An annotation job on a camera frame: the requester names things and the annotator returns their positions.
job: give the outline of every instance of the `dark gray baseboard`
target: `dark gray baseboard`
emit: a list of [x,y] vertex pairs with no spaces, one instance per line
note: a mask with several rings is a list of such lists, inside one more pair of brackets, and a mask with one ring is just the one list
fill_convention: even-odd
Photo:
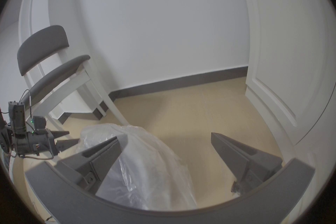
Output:
[[[241,78],[247,75],[247,68],[248,67],[245,66],[227,70],[214,71],[204,74],[189,75],[177,79],[168,79],[164,81],[114,91],[109,94],[109,97],[114,102],[115,99],[117,98],[174,90],[178,88],[196,86],[228,79]],[[104,102],[101,102],[100,106],[104,111],[107,111],[108,108]],[[94,116],[98,120],[100,120],[103,117],[97,108],[92,112],[92,114],[94,114]],[[71,113],[63,113],[58,120],[63,124],[68,119],[68,117],[70,117],[70,115]]]

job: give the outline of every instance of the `tile floor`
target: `tile floor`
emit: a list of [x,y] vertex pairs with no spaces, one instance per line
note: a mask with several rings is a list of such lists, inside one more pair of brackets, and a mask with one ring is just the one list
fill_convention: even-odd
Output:
[[[200,208],[233,198],[230,190],[234,176],[213,149],[211,132],[281,156],[267,125],[245,97],[245,81],[246,78],[230,79],[115,101],[131,125],[141,126],[157,136],[187,164]],[[118,124],[110,112],[101,121],[77,116],[64,123],[72,138],[79,138],[81,129],[87,125]],[[60,156],[67,157],[74,151],[75,147]],[[25,169],[36,163],[25,162]]]

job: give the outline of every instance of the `gray chair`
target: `gray chair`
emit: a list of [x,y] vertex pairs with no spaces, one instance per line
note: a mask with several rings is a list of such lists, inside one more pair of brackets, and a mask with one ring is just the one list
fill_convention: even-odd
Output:
[[[32,34],[23,42],[17,52],[20,74],[25,76],[29,70],[44,59],[67,47],[69,47],[69,43],[62,26],[53,25]],[[59,124],[49,116],[49,113],[64,100],[65,97],[91,81],[104,103],[120,123],[122,125],[128,125],[126,119],[104,90],[98,76],[90,67],[89,62],[89,55],[80,55],[55,68],[32,86],[30,89],[32,115],[46,117],[55,127],[61,129]],[[54,90],[61,82],[68,78],[68,82]],[[25,104],[27,110],[29,108],[29,93],[22,98],[22,102]],[[102,115],[105,116],[106,114],[98,102],[95,100],[94,102]]]

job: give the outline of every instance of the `plastic bag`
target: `plastic bag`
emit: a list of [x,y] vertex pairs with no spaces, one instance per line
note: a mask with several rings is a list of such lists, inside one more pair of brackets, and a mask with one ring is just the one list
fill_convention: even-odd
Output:
[[118,137],[122,153],[96,196],[133,208],[156,211],[197,209],[186,166],[161,140],[141,127],[100,124],[81,132],[76,152]]

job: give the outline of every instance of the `white door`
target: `white door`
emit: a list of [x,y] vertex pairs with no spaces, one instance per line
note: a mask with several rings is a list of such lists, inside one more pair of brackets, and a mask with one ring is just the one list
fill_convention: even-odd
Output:
[[246,84],[293,145],[323,113],[336,82],[335,11],[329,0],[247,0]]

